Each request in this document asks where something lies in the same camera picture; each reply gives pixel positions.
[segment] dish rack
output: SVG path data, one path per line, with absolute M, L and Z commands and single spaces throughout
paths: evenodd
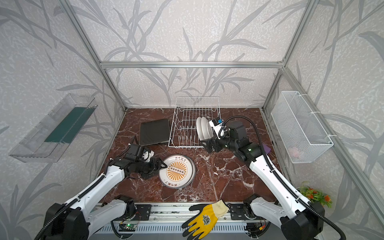
M 57 162 L 95 111 L 94 99 L 66 95 L 9 155 L 22 162 Z
M 315 161 L 333 141 L 297 91 L 282 91 L 271 112 L 292 163 Z
M 208 121 L 220 117 L 219 98 L 176 97 L 168 146 L 203 147 L 196 131 L 198 117 L 206 117 Z

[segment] green panel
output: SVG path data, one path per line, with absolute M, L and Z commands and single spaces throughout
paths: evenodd
M 95 108 L 75 107 L 45 139 L 45 142 L 71 143 Z

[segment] purple object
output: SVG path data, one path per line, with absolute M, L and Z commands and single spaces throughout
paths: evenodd
M 267 145 L 265 145 L 264 143 L 263 143 L 263 147 L 264 147 L 266 154 L 268 154 L 271 151 L 271 149 Z

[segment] black tablet case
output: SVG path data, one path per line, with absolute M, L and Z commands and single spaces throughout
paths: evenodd
M 142 146 L 164 144 L 169 141 L 169 120 L 159 119 L 140 124 L 139 144 Z

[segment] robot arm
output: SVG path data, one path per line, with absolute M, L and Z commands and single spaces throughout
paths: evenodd
M 281 205 L 281 207 L 277 206 L 265 201 L 262 197 L 254 195 L 252 199 L 247 199 L 247 203 L 245 202 L 245 206 L 247 204 L 248 208 L 248 211 L 245 212 L 252 214 L 251 218 L 260 216 L 275 224 L 281 228 L 288 240 L 312 239 L 318 235 L 323 229 L 323 221 L 310 212 L 301 202 L 323 216 L 324 208 L 322 205 L 320 203 L 312 204 L 289 183 L 276 169 L 265 152 L 262 153 L 262 146 L 249 142 L 245 126 L 240 121 L 229 122 L 226 126 L 223 126 L 224 124 L 222 119 L 211 121 L 210 125 L 214 128 L 216 136 L 201 141 L 202 145 L 209 153 L 212 151 L 219 152 L 223 148 L 231 150 L 237 158 L 260 177 Z M 223 133 L 225 127 L 228 127 L 228 130 Z
M 124 157 L 110 159 L 105 171 L 80 193 L 64 204 L 53 204 L 47 210 L 44 227 L 35 240 L 88 239 L 108 222 L 118 217 L 134 216 L 133 199 L 122 195 L 91 212 L 116 184 L 129 178 L 131 173 L 137 172 L 141 178 L 148 179 L 167 167 L 146 147 L 131 143 L 125 152 Z

